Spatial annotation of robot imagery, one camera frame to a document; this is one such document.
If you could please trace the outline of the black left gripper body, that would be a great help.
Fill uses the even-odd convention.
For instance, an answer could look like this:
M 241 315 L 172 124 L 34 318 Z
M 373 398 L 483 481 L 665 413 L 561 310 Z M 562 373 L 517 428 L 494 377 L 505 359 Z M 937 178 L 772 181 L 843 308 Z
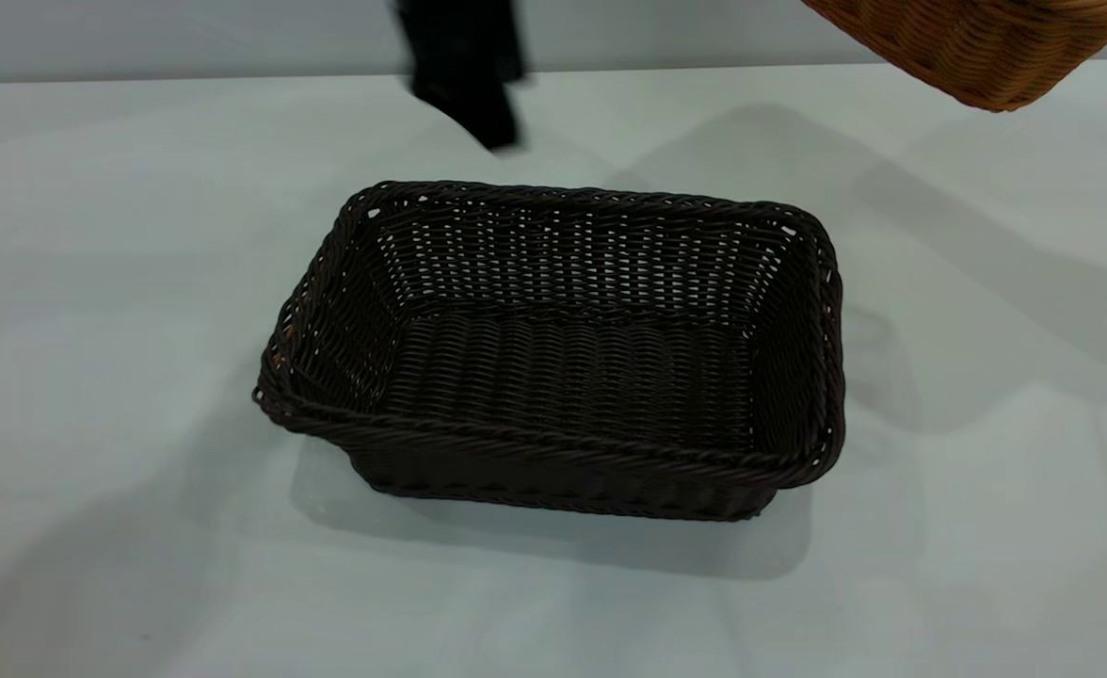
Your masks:
M 511 85 L 527 76 L 515 1 L 397 1 L 408 89 Z

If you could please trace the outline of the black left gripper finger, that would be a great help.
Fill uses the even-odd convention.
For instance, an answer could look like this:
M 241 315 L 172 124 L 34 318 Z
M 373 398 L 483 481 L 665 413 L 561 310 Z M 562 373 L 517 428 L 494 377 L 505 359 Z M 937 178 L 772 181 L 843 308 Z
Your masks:
M 496 82 L 485 86 L 451 86 L 427 80 L 412 80 L 412 95 L 454 121 L 482 148 L 504 152 L 518 147 L 521 129 L 505 88 Z

